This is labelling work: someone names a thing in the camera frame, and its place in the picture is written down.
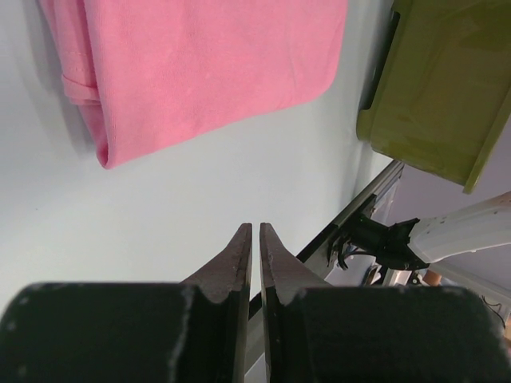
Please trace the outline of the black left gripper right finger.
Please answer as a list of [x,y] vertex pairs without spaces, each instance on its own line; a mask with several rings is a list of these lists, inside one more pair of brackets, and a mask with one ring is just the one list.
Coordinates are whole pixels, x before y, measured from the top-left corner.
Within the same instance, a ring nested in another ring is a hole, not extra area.
[[259,229],[270,382],[504,382],[507,349],[461,287],[337,287]]

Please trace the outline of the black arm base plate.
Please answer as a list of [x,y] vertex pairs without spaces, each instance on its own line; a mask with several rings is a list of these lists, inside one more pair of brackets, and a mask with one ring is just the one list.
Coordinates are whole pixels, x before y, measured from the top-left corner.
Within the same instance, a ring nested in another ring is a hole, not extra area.
[[390,227],[372,219],[377,203],[397,183],[404,164],[394,160],[308,243],[292,263],[302,264],[325,278],[334,263],[347,268],[351,255],[371,255],[389,270],[421,270],[429,261],[421,260],[410,248],[411,231],[418,223],[411,219]]

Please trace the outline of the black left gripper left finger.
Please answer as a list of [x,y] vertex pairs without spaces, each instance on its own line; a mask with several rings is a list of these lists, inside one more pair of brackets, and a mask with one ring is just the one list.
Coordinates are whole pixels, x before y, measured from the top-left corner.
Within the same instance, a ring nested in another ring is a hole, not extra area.
[[4,382],[241,382],[252,225],[182,282],[39,282],[1,318]]

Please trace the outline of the pink t shirt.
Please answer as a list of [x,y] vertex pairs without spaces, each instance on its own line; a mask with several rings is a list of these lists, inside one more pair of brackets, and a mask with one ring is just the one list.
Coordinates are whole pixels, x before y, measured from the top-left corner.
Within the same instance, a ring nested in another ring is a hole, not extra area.
[[61,81],[104,168],[332,84],[345,1],[43,1]]

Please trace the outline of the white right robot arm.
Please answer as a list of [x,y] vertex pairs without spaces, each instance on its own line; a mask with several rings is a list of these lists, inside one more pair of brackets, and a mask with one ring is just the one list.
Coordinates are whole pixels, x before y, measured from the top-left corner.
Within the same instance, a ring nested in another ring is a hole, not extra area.
[[510,193],[419,220],[408,247],[424,263],[510,244]]

